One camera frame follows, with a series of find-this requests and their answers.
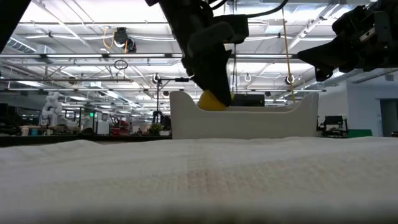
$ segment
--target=yellow cable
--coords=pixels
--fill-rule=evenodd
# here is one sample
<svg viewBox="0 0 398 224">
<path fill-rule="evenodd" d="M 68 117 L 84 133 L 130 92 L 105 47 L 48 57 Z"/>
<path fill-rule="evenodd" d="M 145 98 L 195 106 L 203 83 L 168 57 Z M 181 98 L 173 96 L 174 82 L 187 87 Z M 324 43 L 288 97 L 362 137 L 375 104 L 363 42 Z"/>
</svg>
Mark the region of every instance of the yellow cable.
<svg viewBox="0 0 398 224">
<path fill-rule="evenodd" d="M 105 46 L 107 49 L 111 49 L 111 48 L 113 47 L 113 42 L 114 42 L 114 32 L 112 33 L 112 44 L 111 44 L 111 46 L 108 46 L 108 45 L 106 44 L 106 42 L 105 42 L 105 35 L 106 35 L 106 31 L 107 31 L 107 30 L 108 30 L 108 28 L 105 27 L 104 39 L 102 39 L 102 41 L 103 41 L 103 43 L 104 43 L 104 46 Z"/>
<path fill-rule="evenodd" d="M 289 73 L 289 82 L 290 82 L 290 91 L 292 92 L 293 103 L 296 102 L 296 98 L 294 97 L 294 90 L 293 90 L 293 78 L 292 73 L 290 72 L 290 60 L 289 60 L 289 50 L 287 48 L 287 38 L 286 38 L 286 21 L 285 21 L 285 14 L 284 8 L 282 8 L 282 18 L 284 23 L 284 33 L 285 33 L 285 48 L 286 48 L 286 58 L 287 58 L 287 72 Z"/>
</svg>

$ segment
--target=white cloth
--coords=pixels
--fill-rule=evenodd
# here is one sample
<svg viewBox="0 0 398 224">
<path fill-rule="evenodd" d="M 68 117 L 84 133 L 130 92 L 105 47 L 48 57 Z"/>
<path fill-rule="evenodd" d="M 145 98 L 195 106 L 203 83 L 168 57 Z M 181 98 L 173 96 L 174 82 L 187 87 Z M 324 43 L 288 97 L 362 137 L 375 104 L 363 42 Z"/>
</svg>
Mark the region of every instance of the white cloth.
<svg viewBox="0 0 398 224">
<path fill-rule="evenodd" d="M 0 223 L 142 222 L 171 214 L 285 222 L 391 218 L 398 215 L 397 160 L 393 138 L 8 147 L 0 149 Z"/>
</svg>

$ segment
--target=cable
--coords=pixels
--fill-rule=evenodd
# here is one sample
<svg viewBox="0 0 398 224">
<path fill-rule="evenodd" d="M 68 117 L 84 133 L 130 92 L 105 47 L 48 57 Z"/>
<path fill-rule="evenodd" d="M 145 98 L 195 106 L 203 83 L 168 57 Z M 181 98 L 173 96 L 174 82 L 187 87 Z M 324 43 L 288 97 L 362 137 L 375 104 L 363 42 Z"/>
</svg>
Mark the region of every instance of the cable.
<svg viewBox="0 0 398 224">
<path fill-rule="evenodd" d="M 107 30 L 108 30 L 108 28 L 105 27 L 104 36 L 106 35 L 106 31 L 107 31 Z M 105 39 L 102 40 L 102 42 L 104 43 L 104 46 L 105 46 L 107 49 L 111 49 L 111 48 L 113 47 L 113 41 L 114 41 L 114 32 L 113 32 L 113 35 L 112 35 L 112 45 L 111 45 L 111 46 L 108 46 L 108 45 L 106 44 Z"/>
<path fill-rule="evenodd" d="M 250 18 L 255 18 L 255 17 L 260 17 L 260 16 L 266 16 L 266 15 L 275 13 L 275 12 L 277 12 L 277 11 L 283 9 L 283 7 L 286 5 L 286 3 L 287 3 L 288 1 L 289 1 L 289 0 L 284 0 L 284 1 L 282 1 L 282 3 L 281 3 L 278 7 L 273 8 L 273 9 L 271 9 L 271 10 L 269 10 L 269 11 L 260 12 L 260 13 L 255 13 L 255 14 L 249 14 L 249 15 L 246 15 L 246 17 L 247 17 L 248 19 L 250 19 Z"/>
<path fill-rule="evenodd" d="M 282 8 L 282 22 L 284 23 L 284 33 L 286 37 L 286 24 L 285 24 L 285 14 L 284 9 Z M 293 88 L 293 79 L 292 73 L 290 72 L 290 60 L 289 60 L 289 48 L 287 47 L 287 39 L 285 38 L 285 48 L 286 48 L 286 58 L 287 58 L 287 72 L 289 73 L 289 82 L 290 82 L 290 91 L 292 93 L 293 103 L 296 102 L 296 98 L 294 96 L 294 88 Z"/>
<path fill-rule="evenodd" d="M 227 1 L 228 1 L 228 0 L 222 0 L 222 1 L 220 1 L 217 5 L 211 7 L 211 10 L 216 10 L 216 9 L 218 9 L 219 7 L 223 6 Z"/>
</svg>

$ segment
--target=yellow ball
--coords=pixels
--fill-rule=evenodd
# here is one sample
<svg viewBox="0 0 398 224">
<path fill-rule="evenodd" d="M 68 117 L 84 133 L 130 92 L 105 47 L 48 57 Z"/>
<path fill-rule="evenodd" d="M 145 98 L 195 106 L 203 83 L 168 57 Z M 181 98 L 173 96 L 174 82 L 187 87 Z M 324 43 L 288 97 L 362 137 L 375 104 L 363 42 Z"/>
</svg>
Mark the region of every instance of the yellow ball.
<svg viewBox="0 0 398 224">
<path fill-rule="evenodd" d="M 218 101 L 218 99 L 211 93 L 210 90 L 205 90 L 200 96 L 199 108 L 207 111 L 223 111 L 226 106 Z"/>
</svg>

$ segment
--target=white robot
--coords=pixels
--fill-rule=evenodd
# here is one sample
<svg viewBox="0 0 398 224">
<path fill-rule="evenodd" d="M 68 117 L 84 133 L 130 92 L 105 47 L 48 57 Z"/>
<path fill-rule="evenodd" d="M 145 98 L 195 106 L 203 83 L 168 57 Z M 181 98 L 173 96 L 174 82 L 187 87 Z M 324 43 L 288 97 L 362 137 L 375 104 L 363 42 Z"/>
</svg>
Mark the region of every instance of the white robot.
<svg viewBox="0 0 398 224">
<path fill-rule="evenodd" d="M 42 109 L 40 125 L 56 126 L 58 124 L 59 115 L 62 113 L 62 103 L 58 102 L 59 92 L 49 92 L 45 97 L 46 103 Z"/>
</svg>

